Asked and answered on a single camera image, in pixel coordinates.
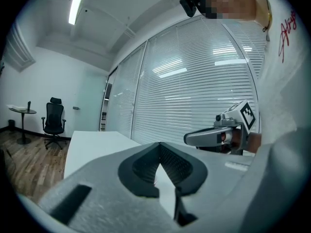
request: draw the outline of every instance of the white ceiling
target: white ceiling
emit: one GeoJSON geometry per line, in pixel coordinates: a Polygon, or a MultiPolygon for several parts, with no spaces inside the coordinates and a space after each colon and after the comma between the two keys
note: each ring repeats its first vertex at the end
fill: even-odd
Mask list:
{"type": "Polygon", "coordinates": [[[179,0],[83,0],[76,25],[68,23],[70,0],[41,0],[38,46],[109,71],[117,52],[150,20],[180,6],[179,0]]]}

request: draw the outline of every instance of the white t-shirt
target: white t-shirt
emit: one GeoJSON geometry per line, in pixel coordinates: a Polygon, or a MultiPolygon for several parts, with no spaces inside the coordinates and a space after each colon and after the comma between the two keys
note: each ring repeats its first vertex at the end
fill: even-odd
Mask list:
{"type": "Polygon", "coordinates": [[[311,125],[311,45],[287,0],[268,0],[272,24],[259,75],[261,144],[311,125]]]}

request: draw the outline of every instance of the chair armrest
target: chair armrest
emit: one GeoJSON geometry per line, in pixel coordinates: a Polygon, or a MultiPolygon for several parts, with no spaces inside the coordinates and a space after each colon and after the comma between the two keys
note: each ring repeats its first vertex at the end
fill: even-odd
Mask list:
{"type": "Polygon", "coordinates": [[[44,119],[45,119],[45,117],[43,116],[41,119],[42,119],[42,128],[44,130],[44,119]]]}
{"type": "Polygon", "coordinates": [[[65,130],[65,122],[66,122],[66,120],[65,119],[62,119],[63,120],[63,130],[65,130]]]}

